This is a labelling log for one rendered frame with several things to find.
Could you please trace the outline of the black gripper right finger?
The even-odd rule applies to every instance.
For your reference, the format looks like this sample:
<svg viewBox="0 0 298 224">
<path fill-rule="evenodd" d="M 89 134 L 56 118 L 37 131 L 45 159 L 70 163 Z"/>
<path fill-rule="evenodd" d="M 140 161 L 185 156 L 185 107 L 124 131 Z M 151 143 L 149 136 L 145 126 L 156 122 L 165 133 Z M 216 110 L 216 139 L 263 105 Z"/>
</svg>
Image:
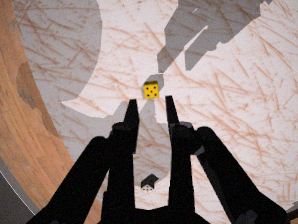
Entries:
<svg viewBox="0 0 298 224">
<path fill-rule="evenodd" d="M 257 189 L 215 132 L 208 126 L 194 130 L 192 123 L 179 121 L 172 95 L 165 101 L 172 149 L 166 224 L 196 224 L 190 152 L 231 224 L 284 224 L 286 211 Z"/>
</svg>

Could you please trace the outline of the white die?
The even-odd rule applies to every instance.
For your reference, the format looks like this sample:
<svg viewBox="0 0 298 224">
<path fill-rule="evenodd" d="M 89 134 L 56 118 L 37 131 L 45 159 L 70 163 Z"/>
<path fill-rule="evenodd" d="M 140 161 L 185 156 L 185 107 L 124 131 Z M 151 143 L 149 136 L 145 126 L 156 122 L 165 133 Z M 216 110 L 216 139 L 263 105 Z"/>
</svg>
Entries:
<svg viewBox="0 0 298 224">
<path fill-rule="evenodd" d="M 141 182 L 141 190 L 146 192 L 147 194 L 150 193 L 155 189 L 155 182 L 146 178 L 144 181 Z"/>
</svg>

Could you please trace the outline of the yellow die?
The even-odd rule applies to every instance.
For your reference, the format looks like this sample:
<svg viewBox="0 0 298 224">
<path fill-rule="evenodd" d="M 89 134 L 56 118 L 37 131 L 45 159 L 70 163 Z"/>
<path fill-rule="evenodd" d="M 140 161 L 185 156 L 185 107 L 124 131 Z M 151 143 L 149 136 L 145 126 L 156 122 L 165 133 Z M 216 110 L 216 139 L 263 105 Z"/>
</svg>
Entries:
<svg viewBox="0 0 298 224">
<path fill-rule="evenodd" d="M 158 81 L 144 82 L 145 98 L 159 98 Z"/>
</svg>

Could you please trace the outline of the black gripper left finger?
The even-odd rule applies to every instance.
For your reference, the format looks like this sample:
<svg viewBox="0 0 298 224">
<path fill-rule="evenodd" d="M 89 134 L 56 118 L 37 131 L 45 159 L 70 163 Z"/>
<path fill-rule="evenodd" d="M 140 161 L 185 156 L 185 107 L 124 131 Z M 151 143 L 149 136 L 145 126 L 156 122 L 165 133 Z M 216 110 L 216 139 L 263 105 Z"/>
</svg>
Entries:
<svg viewBox="0 0 298 224">
<path fill-rule="evenodd" d="M 129 224 L 139 122 L 137 99 L 130 99 L 123 122 L 112 125 L 108 138 L 91 139 L 49 203 L 26 224 L 84 224 L 108 170 L 100 224 Z"/>
</svg>

